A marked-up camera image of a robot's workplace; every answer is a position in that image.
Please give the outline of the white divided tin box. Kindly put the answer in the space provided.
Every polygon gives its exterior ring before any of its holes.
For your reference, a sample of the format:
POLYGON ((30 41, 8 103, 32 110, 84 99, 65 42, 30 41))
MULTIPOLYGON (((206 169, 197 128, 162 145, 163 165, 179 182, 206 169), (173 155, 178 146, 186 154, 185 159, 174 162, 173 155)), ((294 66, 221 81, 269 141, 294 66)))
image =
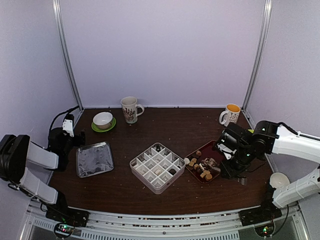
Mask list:
POLYGON ((129 163, 132 173, 154 194, 162 194, 185 171, 186 163, 183 158, 172 150, 156 142, 132 159, 129 163))

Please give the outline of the metal tongs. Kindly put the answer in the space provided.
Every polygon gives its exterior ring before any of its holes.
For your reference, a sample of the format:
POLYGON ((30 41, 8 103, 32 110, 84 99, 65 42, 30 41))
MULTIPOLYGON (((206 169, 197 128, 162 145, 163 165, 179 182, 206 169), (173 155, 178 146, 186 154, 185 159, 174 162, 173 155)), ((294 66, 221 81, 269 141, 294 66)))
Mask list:
MULTIPOLYGON (((236 163, 241 164, 241 165, 247 165, 238 162, 237 160, 232 160, 230 159, 229 161, 232 161, 233 164, 235 165, 236 163)), ((201 161, 201 166, 203 167, 203 171, 201 175, 203 175, 203 179, 206 182, 210 182, 213 179, 217 178, 220 176, 220 163, 218 163, 214 158, 212 157, 207 157, 204 160, 201 161)))

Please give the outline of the bunny print tin lid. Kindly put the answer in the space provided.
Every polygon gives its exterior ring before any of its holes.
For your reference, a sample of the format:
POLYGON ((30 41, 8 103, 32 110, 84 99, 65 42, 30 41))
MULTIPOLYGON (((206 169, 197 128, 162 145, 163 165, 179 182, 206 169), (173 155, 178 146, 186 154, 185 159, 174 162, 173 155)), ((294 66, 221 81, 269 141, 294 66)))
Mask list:
POLYGON ((86 145, 76 150, 76 174, 88 178, 114 169, 113 154, 106 141, 86 145))

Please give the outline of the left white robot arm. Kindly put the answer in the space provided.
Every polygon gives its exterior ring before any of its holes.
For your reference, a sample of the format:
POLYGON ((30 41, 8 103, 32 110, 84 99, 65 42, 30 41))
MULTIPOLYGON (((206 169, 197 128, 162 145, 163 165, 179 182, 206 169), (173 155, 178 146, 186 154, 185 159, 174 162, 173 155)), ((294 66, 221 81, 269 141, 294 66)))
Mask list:
POLYGON ((47 171, 63 172, 68 166, 71 150, 85 143, 84 130, 75 135, 61 127, 49 131, 47 148, 31 141, 29 135, 6 134, 0 141, 0 178, 14 190, 36 197, 61 222, 67 222, 72 218, 72 211, 65 195, 40 180, 27 164, 47 171))

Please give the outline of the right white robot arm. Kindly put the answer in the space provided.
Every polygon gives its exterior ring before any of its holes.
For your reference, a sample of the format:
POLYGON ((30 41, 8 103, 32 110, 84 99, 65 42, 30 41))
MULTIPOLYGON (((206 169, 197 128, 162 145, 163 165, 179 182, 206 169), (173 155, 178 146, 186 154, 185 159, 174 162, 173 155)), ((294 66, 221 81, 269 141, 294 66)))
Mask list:
MULTIPOLYGON (((320 162, 319 137, 304 134, 284 122, 259 121, 253 132, 235 123, 229 123, 215 143, 215 148, 224 154, 220 163, 220 175, 232 179, 244 172, 254 159, 264 155, 285 155, 320 162)), ((281 209, 293 202, 320 191, 320 169, 281 186, 273 191, 272 202, 267 201, 256 210, 259 220, 268 220, 276 208, 281 209)))

